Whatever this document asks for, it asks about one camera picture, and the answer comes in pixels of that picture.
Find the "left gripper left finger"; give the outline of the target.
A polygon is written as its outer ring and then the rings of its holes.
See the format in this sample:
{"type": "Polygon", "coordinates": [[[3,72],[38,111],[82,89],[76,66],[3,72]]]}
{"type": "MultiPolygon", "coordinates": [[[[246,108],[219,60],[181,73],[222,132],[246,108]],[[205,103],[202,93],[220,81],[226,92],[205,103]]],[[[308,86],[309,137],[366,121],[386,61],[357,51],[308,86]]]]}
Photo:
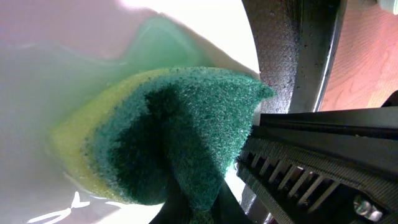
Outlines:
{"type": "Polygon", "coordinates": [[[176,185],[150,224],[249,224],[252,221],[223,180],[216,188],[190,195],[176,185]]]}

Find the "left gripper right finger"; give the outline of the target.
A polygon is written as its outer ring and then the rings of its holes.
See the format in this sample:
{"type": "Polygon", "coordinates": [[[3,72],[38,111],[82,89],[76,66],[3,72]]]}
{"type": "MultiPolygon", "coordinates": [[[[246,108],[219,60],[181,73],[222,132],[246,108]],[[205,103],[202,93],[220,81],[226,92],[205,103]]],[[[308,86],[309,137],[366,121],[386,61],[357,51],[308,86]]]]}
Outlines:
{"type": "Polygon", "coordinates": [[[396,223],[397,108],[262,114],[238,166],[279,223],[396,223]]]}

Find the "green yellow sponge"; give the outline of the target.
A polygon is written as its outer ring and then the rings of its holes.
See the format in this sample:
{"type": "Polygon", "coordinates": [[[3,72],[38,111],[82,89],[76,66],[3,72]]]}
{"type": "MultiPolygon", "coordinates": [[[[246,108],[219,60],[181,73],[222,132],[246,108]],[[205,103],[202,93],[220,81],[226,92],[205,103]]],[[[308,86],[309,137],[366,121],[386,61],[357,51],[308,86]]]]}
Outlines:
{"type": "Polygon", "coordinates": [[[178,185],[216,188],[252,130],[263,82],[222,68],[164,68],[117,83],[52,131],[53,146],[86,190],[156,205],[178,185]]]}

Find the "light green plate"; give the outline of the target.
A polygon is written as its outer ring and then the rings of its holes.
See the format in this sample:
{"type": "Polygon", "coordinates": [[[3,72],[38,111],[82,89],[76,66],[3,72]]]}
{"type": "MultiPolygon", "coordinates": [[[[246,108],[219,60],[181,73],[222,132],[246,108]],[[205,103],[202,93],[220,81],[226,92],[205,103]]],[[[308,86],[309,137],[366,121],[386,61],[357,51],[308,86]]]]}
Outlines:
{"type": "Polygon", "coordinates": [[[380,8],[393,15],[398,15],[398,0],[377,0],[380,8]]]}

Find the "white plate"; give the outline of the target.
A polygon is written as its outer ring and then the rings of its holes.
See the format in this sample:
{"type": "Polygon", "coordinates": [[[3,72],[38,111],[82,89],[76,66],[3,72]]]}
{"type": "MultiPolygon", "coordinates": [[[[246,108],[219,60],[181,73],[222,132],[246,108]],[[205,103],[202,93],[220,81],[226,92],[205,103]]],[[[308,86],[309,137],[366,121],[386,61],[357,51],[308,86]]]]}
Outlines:
{"type": "Polygon", "coordinates": [[[54,158],[50,130],[130,73],[178,65],[158,19],[183,31],[186,62],[259,75],[241,1],[2,1],[1,222],[149,223],[160,206],[81,188],[54,158]]]}

